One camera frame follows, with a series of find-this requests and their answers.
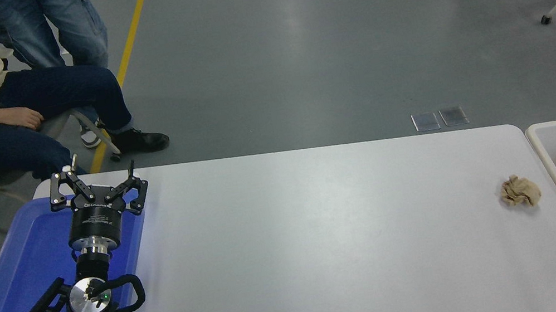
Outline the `person's right hand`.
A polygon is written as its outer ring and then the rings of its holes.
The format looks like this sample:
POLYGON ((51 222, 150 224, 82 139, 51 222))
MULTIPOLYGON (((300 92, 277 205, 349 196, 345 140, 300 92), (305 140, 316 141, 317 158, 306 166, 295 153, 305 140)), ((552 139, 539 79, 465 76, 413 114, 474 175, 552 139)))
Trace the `person's right hand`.
POLYGON ((39 130, 45 118, 38 111, 30 108, 0 108, 0 123, 39 130))

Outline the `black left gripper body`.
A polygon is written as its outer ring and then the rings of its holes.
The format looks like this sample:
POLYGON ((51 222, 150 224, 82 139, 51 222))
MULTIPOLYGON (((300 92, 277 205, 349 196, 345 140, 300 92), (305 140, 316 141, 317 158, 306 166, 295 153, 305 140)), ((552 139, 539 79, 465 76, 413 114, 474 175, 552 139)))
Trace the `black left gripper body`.
POLYGON ((70 246, 75 251, 90 246, 94 236, 100 237, 109 245, 120 243, 125 201, 121 194, 117 198, 105 200, 113 190, 111 186, 93 187, 94 202, 88 201, 84 194, 77 194, 71 199, 73 219, 69 239, 70 246))

